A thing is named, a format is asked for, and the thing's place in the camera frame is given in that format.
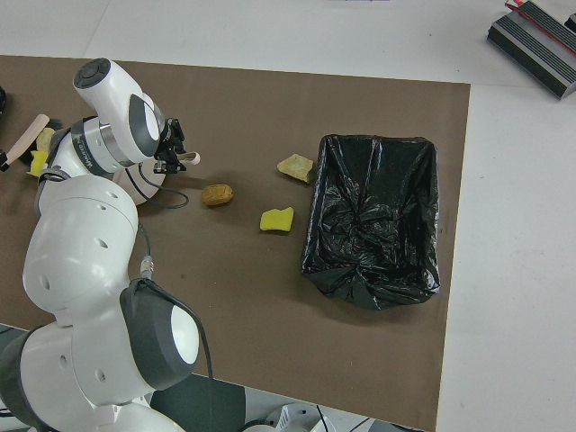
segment trash bag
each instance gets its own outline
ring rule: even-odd
[[[317,170],[302,273],[328,297],[371,310],[438,293],[434,144],[328,135]]]

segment brown cardboard sheet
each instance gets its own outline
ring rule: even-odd
[[[8,149],[37,113],[66,125],[91,109],[72,87],[85,61],[0,57],[10,101],[0,122]],[[190,195],[176,211],[145,204],[155,280],[202,317],[216,377],[334,408],[433,430],[445,340],[469,86],[351,76],[122,63],[184,129],[199,166],[166,184]],[[299,153],[316,159],[322,136],[425,137],[438,149],[441,293],[386,311],[324,298],[299,271],[311,187],[276,172]],[[0,174],[0,322],[31,329],[51,321],[22,288],[36,223],[35,181],[14,165]],[[206,185],[235,198],[201,204]],[[171,203],[177,197],[160,193]],[[263,211],[292,206],[292,231],[260,232]],[[138,239],[130,275],[143,249]]]

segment white tabletop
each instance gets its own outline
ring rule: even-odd
[[[472,83],[437,430],[575,430],[576,95],[486,41],[503,4],[4,0],[0,54]]]

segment gray joint cap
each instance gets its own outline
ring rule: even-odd
[[[106,78],[110,72],[110,60],[108,58],[97,58],[83,65],[76,72],[74,86],[76,88],[90,88]]]

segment wooden handle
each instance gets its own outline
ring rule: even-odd
[[[38,114],[31,125],[28,126],[28,129],[6,153],[6,164],[12,164],[17,158],[23,155],[24,152],[32,145],[34,140],[38,138],[38,135],[40,135],[40,132],[44,130],[49,121],[50,117],[48,117],[48,115]]]

